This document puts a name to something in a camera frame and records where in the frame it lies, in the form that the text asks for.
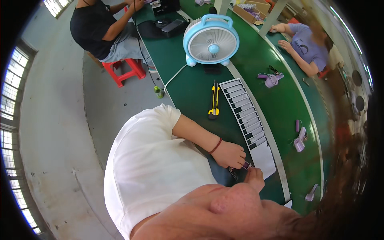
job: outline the white t-shirt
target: white t-shirt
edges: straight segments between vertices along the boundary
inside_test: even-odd
[[[113,142],[104,177],[109,215],[125,239],[146,217],[190,191],[216,184],[207,158],[172,137],[180,110],[161,104],[130,118]]]

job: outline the black t-shirt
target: black t-shirt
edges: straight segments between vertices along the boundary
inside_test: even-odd
[[[70,23],[73,39],[100,60],[108,56],[113,43],[120,35],[112,41],[102,40],[109,27],[116,22],[109,11],[110,7],[98,0],[92,6],[75,8]]]

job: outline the yellow utility knife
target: yellow utility knife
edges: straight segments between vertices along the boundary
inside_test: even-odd
[[[214,86],[212,87],[212,95],[211,95],[211,104],[210,104],[210,110],[208,111],[208,118],[209,119],[216,119],[218,117],[218,91],[220,90],[220,87],[218,86],[217,81],[214,81]]]

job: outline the white plastic tray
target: white plastic tray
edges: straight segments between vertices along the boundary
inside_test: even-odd
[[[219,85],[240,126],[255,167],[263,171],[264,179],[268,178],[276,172],[275,161],[251,98],[240,78]]]

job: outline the light blue pants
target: light blue pants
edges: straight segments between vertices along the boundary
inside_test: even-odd
[[[126,58],[133,59],[146,59],[149,66],[154,66],[151,57],[147,49],[144,46],[144,43],[139,37],[139,34],[136,31],[136,27],[133,23],[128,22],[120,36],[116,39],[115,43],[111,47],[111,51],[108,56],[100,60],[102,63],[112,63],[117,62]]]

